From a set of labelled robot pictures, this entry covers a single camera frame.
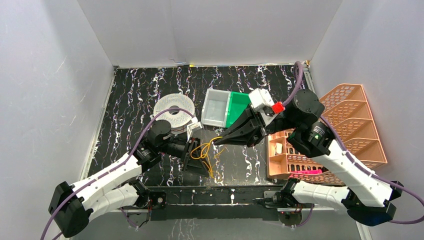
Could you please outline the white filament spool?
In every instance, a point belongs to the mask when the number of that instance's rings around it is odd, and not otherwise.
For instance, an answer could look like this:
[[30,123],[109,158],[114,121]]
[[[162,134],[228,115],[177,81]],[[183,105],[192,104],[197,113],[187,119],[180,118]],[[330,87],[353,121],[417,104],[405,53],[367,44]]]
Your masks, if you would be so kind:
[[161,111],[172,109],[164,112],[156,120],[166,120],[171,125],[174,134],[181,134],[187,131],[187,125],[193,118],[183,110],[190,112],[195,116],[194,102],[186,95],[180,93],[171,93],[160,98],[154,108],[152,116],[155,117]]

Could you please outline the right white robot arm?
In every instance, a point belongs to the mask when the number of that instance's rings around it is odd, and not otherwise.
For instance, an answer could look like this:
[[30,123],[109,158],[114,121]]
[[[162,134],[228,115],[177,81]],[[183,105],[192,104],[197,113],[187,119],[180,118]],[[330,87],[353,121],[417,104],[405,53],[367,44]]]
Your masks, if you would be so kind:
[[273,102],[266,90],[255,89],[249,99],[250,104],[215,145],[253,147],[268,135],[292,130],[287,140],[293,148],[344,183],[336,187],[289,178],[280,192],[265,194],[260,205],[275,209],[299,204],[326,206],[371,227],[393,220],[396,207],[392,200],[402,195],[401,186],[380,180],[343,148],[335,130],[323,122],[325,107],[313,91],[294,90],[285,101]]

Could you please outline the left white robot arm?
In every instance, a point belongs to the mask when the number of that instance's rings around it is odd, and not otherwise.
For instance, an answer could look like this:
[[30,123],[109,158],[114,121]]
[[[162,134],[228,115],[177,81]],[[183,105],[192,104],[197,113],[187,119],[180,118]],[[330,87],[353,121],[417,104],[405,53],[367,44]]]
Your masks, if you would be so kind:
[[186,132],[173,134],[167,120],[151,120],[143,130],[136,147],[96,174],[69,184],[58,184],[48,212],[65,238],[84,230],[95,218],[110,211],[135,206],[144,208],[153,202],[150,191],[135,178],[146,172],[166,154],[180,159],[188,172],[208,176],[206,165],[198,160],[193,165],[191,151],[200,145],[193,132],[203,128],[196,118]]

